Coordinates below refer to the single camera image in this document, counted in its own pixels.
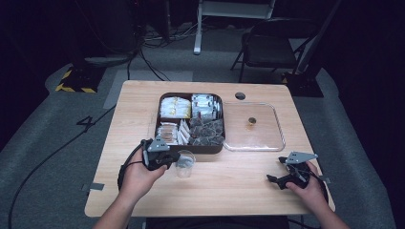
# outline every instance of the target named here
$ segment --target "finger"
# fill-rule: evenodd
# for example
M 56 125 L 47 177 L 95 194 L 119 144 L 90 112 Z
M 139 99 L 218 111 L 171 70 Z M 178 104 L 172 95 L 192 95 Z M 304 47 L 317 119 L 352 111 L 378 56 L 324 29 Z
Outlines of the finger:
M 289 190 L 291 190 L 293 193 L 295 193 L 298 196 L 300 196 L 301 193 L 303 192 L 302 188 L 298 187 L 296 184 L 294 184 L 292 182 L 287 182 L 286 187 L 288 187 Z
M 310 161 L 307 161 L 307 165 L 309 169 L 318 176 L 318 168 L 316 168 L 316 166 L 313 165 Z
M 309 186 L 313 186 L 313 185 L 316 185 L 316 184 L 318 184 L 318 180 L 315 177 L 310 176 L 309 177 Z
M 143 158 L 143 150 L 142 147 L 140 147 L 132 157 L 132 161 L 140 161 Z
M 163 176 L 164 172 L 167 170 L 167 165 L 163 165 L 157 170 L 154 170 L 152 173 L 154 174 L 154 177 L 158 179 L 159 177 Z

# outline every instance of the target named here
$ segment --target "small clear cup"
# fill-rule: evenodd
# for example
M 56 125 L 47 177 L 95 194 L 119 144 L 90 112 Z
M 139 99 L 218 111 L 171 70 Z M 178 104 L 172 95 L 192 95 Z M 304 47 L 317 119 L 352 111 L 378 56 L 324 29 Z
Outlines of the small clear cup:
M 180 178 L 188 178 L 191 176 L 191 171 L 196 163 L 196 157 L 187 150 L 179 151 L 180 158 L 176 162 L 176 173 Z

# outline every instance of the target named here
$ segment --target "gray mat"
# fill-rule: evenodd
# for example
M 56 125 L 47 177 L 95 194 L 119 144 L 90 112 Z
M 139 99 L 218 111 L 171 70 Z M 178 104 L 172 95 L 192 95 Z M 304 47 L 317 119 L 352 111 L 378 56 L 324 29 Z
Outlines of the gray mat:
M 193 72 L 191 71 L 162 71 L 167 78 L 159 73 L 159 76 L 165 81 L 182 81 L 192 82 Z M 125 70 L 117 71 L 113 85 L 104 102 L 104 109 L 110 109 L 117 104 L 119 93 L 121 92 L 122 84 L 128 79 L 128 74 Z M 147 81 L 161 81 L 151 71 L 130 71 L 131 80 L 147 80 Z

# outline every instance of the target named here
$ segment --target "wrist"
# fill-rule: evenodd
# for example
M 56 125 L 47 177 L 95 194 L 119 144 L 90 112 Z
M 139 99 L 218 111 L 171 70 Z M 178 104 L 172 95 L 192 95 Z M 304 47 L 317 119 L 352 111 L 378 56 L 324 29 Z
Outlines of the wrist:
M 323 217 L 329 214 L 333 214 L 333 211 L 326 202 L 325 204 L 317 205 L 315 208 L 311 209 L 311 211 L 317 217 Z
M 331 211 L 330 206 L 324 199 L 306 200 L 306 205 L 314 215 L 319 215 L 324 212 Z
M 117 196 L 117 201 L 119 201 L 122 206 L 128 206 L 129 208 L 134 208 L 137 202 L 140 200 L 140 197 L 132 193 L 119 192 Z

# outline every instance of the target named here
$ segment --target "clear plastic lid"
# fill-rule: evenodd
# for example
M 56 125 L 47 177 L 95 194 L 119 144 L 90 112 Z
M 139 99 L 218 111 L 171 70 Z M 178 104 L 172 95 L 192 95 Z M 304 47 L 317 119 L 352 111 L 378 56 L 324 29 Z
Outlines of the clear plastic lid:
M 225 102 L 224 146 L 230 151 L 282 151 L 286 145 L 273 106 Z

